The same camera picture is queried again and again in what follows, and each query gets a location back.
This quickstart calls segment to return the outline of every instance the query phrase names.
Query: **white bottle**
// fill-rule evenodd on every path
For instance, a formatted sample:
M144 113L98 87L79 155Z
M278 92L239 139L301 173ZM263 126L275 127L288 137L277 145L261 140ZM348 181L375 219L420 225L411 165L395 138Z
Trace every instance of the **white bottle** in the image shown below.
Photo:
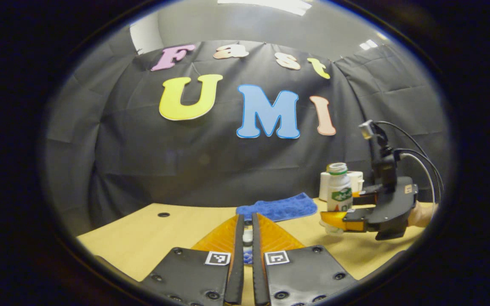
M347 176L347 165L345 163L329 164L326 171L330 173L326 197L327 210L348 211L353 206L353 194L350 178Z

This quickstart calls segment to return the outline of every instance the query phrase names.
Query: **blue letter m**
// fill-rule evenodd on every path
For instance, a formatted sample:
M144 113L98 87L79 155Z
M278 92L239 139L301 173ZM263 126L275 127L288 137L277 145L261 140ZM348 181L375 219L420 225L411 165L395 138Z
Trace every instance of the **blue letter m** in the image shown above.
M256 127L256 116L268 137L273 134L277 122L280 138L298 138L300 131L296 124L296 101L298 95L291 91L281 91L273 106L262 88L256 85L240 85L237 90L243 94L243 124L237 129L241 138L256 138L260 130Z

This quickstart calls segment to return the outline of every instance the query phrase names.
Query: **bottle label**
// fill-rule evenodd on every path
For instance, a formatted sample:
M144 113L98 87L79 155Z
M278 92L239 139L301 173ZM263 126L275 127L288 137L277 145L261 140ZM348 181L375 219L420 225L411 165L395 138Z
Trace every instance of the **bottle label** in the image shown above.
M338 202L343 202L352 196L353 193L350 188L344 188L342 190L335 191L332 193L332 199Z

